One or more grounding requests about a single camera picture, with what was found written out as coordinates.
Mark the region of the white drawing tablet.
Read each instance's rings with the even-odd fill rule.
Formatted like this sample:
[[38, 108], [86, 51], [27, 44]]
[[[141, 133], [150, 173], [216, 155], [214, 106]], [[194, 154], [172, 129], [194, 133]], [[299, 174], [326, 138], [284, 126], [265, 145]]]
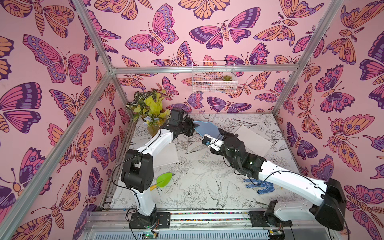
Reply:
[[258, 156], [265, 157], [268, 151], [272, 148], [272, 143], [270, 141], [245, 126], [241, 126], [235, 134], [238, 135], [240, 141], [244, 142], [246, 148]]
[[165, 146], [158, 154], [153, 157], [154, 168], [177, 163], [179, 161], [175, 144]]

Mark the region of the blue-edged drawing tablet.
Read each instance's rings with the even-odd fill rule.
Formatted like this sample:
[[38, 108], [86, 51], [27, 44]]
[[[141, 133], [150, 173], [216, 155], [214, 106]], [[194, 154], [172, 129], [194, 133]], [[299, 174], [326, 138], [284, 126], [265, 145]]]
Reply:
[[213, 138], [218, 138], [220, 135], [219, 128], [212, 122], [194, 121], [195, 131], [201, 136], [209, 135]]

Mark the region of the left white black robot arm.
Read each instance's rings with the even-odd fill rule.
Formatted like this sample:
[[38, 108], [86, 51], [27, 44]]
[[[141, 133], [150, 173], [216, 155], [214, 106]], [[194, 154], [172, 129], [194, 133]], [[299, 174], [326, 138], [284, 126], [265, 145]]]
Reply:
[[123, 161], [121, 181], [125, 188], [134, 193], [138, 213], [147, 217], [154, 213], [156, 205], [151, 196], [150, 186], [154, 179], [154, 160], [161, 151], [179, 135], [187, 137], [194, 133], [194, 120], [182, 109], [171, 110], [168, 120], [154, 137], [136, 150], [129, 149]]

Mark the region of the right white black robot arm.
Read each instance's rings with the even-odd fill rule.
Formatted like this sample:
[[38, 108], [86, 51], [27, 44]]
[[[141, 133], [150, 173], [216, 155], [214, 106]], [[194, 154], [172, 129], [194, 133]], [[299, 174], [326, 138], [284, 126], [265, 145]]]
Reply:
[[205, 134], [202, 142], [211, 148], [212, 154], [221, 155], [236, 174], [246, 177], [255, 187], [268, 182], [305, 199], [303, 204], [292, 207], [274, 202], [271, 205], [273, 216], [280, 221], [315, 220], [335, 231], [347, 227], [347, 200], [339, 181], [313, 179], [279, 167], [264, 157], [248, 153], [238, 135], [225, 131], [216, 138]]

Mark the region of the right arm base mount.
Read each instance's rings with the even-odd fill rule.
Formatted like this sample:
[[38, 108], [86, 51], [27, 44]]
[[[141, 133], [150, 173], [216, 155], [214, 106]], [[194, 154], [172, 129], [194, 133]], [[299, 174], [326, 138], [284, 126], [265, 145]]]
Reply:
[[278, 201], [271, 201], [265, 211], [250, 211], [247, 218], [252, 227], [292, 227], [292, 221], [282, 221], [275, 215]]

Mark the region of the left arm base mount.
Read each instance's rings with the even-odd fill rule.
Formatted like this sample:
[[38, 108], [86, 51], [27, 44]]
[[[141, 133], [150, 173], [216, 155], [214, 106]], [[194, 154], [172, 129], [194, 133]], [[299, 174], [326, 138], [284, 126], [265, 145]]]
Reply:
[[129, 219], [130, 229], [169, 229], [170, 223], [171, 213], [158, 212], [156, 208], [149, 216], [134, 211]]

